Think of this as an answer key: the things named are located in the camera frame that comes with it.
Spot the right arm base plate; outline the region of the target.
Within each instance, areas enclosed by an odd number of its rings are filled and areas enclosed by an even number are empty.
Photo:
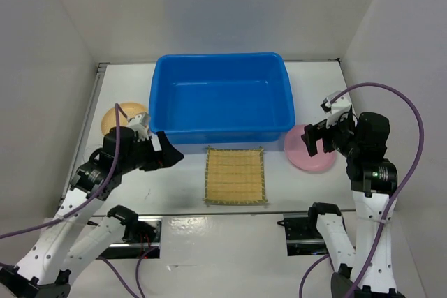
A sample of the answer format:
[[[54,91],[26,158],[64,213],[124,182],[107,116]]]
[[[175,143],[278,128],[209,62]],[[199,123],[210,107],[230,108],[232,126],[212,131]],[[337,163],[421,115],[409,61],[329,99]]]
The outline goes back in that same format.
[[[286,213],[277,221],[286,238],[288,256],[327,255],[321,235],[311,226],[305,213]]]

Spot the beige bear plate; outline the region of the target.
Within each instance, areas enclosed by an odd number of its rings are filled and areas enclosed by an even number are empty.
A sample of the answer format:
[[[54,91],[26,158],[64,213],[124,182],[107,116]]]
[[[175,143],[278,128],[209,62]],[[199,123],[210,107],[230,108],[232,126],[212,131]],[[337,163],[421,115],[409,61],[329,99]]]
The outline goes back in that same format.
[[[148,112],[148,109],[145,106],[134,102],[121,103],[120,107],[128,118],[132,118],[135,115],[143,112]],[[127,126],[128,123],[129,122],[124,117],[124,115],[121,112],[119,112],[119,124],[121,126]],[[107,133],[109,133],[110,129],[115,126],[116,126],[115,109],[111,108],[103,115],[103,118],[101,120],[102,134],[106,135]]]

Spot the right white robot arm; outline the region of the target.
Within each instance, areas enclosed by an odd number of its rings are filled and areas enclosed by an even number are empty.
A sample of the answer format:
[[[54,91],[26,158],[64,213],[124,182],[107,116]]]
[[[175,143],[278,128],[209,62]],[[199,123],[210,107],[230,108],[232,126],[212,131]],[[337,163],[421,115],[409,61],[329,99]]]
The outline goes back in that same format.
[[[351,243],[338,206],[314,203],[306,229],[322,237],[334,267],[330,281],[333,297],[401,297],[394,279],[390,224],[394,207],[388,204],[397,190],[396,167],[385,157],[389,120],[377,113],[355,117],[344,112],[332,125],[307,125],[302,140],[308,154],[338,151],[346,158],[356,208],[356,242]]]

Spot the pink plastic plate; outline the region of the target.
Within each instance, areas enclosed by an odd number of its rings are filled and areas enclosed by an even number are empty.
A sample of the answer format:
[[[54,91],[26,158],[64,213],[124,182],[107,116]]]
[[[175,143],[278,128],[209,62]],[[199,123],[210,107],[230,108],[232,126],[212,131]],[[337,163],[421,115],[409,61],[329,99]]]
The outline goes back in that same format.
[[[336,153],[325,153],[323,151],[323,142],[318,140],[317,155],[308,154],[305,143],[301,136],[304,134],[304,125],[295,125],[287,132],[284,139],[284,152],[287,159],[297,168],[311,172],[321,173],[330,169],[336,161]]]

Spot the bamboo woven mat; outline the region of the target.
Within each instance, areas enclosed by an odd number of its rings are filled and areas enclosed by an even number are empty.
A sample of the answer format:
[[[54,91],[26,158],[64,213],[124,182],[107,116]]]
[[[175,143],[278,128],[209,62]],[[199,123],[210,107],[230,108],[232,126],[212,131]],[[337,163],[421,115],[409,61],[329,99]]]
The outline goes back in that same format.
[[[219,206],[258,206],[268,202],[265,191],[264,148],[208,147],[203,201]]]

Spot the blue plastic bin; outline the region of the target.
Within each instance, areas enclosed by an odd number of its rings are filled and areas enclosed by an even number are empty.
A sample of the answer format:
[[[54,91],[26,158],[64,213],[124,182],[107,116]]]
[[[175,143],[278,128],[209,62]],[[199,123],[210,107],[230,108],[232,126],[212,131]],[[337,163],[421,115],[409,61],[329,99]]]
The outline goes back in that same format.
[[[295,125],[288,72],[274,52],[158,59],[150,130],[172,144],[274,142]]]

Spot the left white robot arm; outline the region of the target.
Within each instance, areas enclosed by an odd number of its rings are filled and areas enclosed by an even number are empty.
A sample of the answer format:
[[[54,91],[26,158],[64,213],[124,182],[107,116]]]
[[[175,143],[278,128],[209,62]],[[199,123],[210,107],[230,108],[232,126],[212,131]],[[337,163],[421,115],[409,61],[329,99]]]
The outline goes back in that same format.
[[[151,137],[129,127],[114,127],[104,136],[102,147],[73,175],[54,219],[39,226],[41,235],[31,250],[16,265],[1,268],[1,284],[13,296],[67,297],[76,278],[109,245],[153,232],[137,213],[117,205],[90,233],[80,236],[125,174],[169,168],[184,159],[163,131],[156,135],[159,150]]]

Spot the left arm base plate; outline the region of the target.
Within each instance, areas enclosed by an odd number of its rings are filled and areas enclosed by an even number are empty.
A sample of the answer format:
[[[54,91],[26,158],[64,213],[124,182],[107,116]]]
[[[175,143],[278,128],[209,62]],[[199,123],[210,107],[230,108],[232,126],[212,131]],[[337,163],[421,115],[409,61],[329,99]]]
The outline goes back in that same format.
[[[159,259],[161,249],[161,217],[143,217],[139,220],[140,228],[132,237],[118,239],[111,244],[101,256],[109,260]]]

